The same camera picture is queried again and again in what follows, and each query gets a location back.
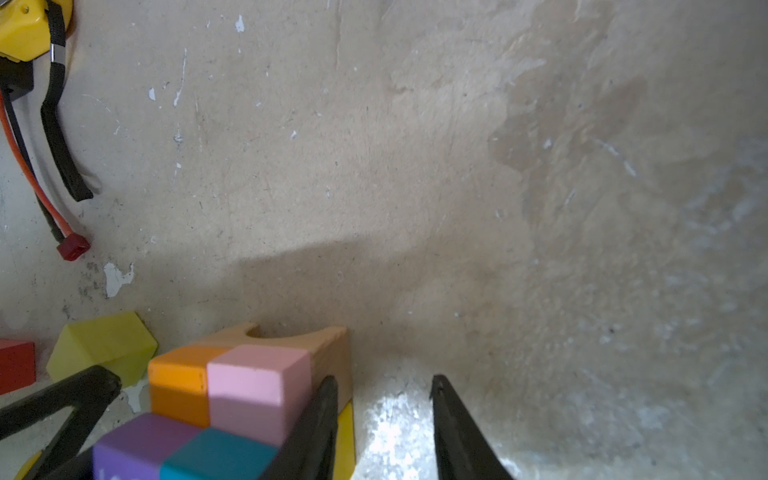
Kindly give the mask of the purple number block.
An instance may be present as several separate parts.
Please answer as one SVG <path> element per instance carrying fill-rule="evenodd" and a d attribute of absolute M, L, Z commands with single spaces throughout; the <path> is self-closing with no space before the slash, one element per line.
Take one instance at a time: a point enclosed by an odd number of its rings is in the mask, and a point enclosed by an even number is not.
<path fill-rule="evenodd" d="M 92 447 L 93 478 L 159 479 L 167 458 L 201 431 L 165 416 L 142 414 L 107 433 Z"/>

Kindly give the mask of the yellow rectangular wooden block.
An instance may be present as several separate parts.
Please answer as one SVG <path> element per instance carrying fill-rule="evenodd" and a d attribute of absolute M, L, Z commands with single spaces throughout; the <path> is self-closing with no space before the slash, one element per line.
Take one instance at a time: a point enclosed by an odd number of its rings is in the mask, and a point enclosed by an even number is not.
<path fill-rule="evenodd" d="M 350 480 L 356 467 L 353 402 L 348 402 L 338 416 L 333 480 Z"/>

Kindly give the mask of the orange wooden block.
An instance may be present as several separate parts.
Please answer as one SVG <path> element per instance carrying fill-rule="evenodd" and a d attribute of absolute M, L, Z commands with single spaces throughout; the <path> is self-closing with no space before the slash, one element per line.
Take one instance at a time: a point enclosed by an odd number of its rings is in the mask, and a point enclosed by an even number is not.
<path fill-rule="evenodd" d="M 151 411 L 200 428 L 210 426 L 207 365 L 229 348 L 190 345 L 152 359 Z"/>

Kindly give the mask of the teal wooden cube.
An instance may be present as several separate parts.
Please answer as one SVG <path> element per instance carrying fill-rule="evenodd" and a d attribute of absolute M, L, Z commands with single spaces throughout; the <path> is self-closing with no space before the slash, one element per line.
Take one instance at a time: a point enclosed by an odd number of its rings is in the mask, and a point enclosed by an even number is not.
<path fill-rule="evenodd" d="M 208 428 L 165 460 L 159 478 L 258 479 L 277 452 L 274 446 Z"/>

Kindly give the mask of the natural wood block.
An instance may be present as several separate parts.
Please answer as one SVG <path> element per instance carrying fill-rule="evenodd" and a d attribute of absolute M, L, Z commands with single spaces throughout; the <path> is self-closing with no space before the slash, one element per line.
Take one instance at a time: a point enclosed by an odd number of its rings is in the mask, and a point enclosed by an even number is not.
<path fill-rule="evenodd" d="M 318 387 L 326 376 L 333 376 L 338 384 L 338 412 L 341 413 L 352 401 L 352 357 L 347 327 L 331 326 L 293 336 L 264 337 L 257 323 L 242 323 L 202 337 L 192 344 L 216 348 L 259 345 L 307 350 L 311 357 L 313 386 Z"/>

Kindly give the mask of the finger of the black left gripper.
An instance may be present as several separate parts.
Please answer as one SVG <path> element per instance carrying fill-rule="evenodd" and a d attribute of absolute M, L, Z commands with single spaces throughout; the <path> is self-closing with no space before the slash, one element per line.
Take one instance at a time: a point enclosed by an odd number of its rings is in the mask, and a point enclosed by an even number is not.
<path fill-rule="evenodd" d="M 93 453 L 83 445 L 119 396 L 119 376 L 92 366 L 1 409 L 1 438 L 26 430 L 62 409 L 71 412 L 24 479 L 91 479 Z"/>

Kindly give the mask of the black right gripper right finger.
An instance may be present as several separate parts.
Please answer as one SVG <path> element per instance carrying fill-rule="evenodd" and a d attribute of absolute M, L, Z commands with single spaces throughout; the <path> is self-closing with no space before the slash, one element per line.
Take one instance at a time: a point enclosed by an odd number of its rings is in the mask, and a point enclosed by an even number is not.
<path fill-rule="evenodd" d="M 445 375 L 433 377 L 430 399 L 440 480 L 514 479 Z"/>

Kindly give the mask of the pink wooden block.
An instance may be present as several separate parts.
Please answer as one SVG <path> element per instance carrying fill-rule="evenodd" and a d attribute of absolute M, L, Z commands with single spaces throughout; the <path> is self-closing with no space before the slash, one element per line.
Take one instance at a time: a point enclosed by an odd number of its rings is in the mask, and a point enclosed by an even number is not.
<path fill-rule="evenodd" d="M 210 426 L 281 446 L 312 392 L 310 353 L 242 345 L 207 364 Z"/>

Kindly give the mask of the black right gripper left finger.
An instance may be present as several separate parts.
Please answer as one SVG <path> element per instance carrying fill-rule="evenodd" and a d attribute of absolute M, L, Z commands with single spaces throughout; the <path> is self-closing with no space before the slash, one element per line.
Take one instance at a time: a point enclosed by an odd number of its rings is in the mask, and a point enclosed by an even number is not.
<path fill-rule="evenodd" d="M 285 443 L 258 479 L 332 479 L 338 431 L 337 406 L 337 381 L 333 376 L 326 376 Z"/>

